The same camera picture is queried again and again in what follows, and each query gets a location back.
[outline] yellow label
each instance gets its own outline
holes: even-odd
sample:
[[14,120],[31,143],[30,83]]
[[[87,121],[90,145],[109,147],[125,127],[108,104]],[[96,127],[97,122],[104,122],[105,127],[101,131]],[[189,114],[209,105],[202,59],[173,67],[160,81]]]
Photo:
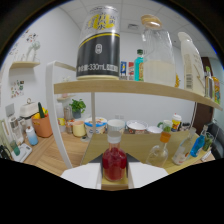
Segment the yellow label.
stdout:
[[88,29],[104,30],[112,28],[114,25],[115,17],[106,13],[97,14],[88,21]]

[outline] blue bottle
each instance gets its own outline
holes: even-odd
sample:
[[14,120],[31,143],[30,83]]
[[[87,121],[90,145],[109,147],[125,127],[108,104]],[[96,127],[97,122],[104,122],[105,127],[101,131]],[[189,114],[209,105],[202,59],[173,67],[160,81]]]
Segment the blue bottle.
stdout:
[[134,61],[134,80],[143,81],[143,50],[137,50],[138,57]]
[[198,156],[199,152],[201,151],[202,147],[205,144],[205,136],[206,136],[207,130],[208,130],[208,126],[204,125],[201,135],[196,139],[196,141],[190,151],[191,156],[193,156],[193,157]]

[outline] bowl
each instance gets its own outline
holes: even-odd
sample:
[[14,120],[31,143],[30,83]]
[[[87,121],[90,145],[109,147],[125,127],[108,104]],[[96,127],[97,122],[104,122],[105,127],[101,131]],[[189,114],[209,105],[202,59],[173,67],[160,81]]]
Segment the bowl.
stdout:
[[130,134],[145,134],[148,124],[144,121],[130,120],[127,121],[127,128]]

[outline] clear plastic bottle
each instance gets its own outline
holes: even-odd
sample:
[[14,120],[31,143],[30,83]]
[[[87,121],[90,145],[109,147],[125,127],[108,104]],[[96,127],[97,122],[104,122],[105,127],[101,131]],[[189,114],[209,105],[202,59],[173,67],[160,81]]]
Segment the clear plastic bottle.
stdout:
[[143,80],[143,50],[137,50],[138,57],[134,61],[134,79],[135,81]]
[[188,155],[193,147],[192,138],[194,137],[194,134],[196,132],[196,129],[191,127],[189,130],[188,137],[185,138],[179,145],[176,153],[174,154],[172,161],[176,165],[182,165],[184,161],[189,158]]
[[176,69],[169,33],[156,16],[144,15],[141,21],[144,25],[144,82],[174,87]]
[[160,144],[154,146],[146,159],[146,163],[152,166],[163,167],[168,158],[168,150],[166,148],[171,134],[168,132],[161,132]]
[[109,181],[119,181],[125,175],[126,153],[120,148],[121,133],[110,131],[107,134],[109,148],[103,153],[103,170]]
[[206,136],[207,130],[208,130],[208,126],[204,125],[201,135],[196,139],[194,146],[192,147],[192,149],[190,151],[191,156],[193,156],[193,157],[198,156],[199,152],[201,151],[202,147],[205,144],[205,136]]

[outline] shelf bracket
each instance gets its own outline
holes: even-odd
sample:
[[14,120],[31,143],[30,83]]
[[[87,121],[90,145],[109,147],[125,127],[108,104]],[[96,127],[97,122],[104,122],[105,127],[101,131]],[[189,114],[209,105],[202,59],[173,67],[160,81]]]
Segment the shelf bracket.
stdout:
[[45,75],[45,89],[46,89],[46,99],[47,99],[47,108],[49,113],[49,119],[52,127],[52,131],[54,134],[54,138],[56,144],[58,146],[59,152],[68,167],[68,169],[73,168],[72,163],[68,157],[67,151],[65,149],[61,132],[59,130],[57,115],[56,115],[56,108],[55,108],[55,99],[54,99],[54,85],[53,85],[53,74],[55,66],[65,68],[71,71],[76,71],[75,67],[70,65],[64,64],[59,61],[53,61],[47,64],[46,67],[46,75]]

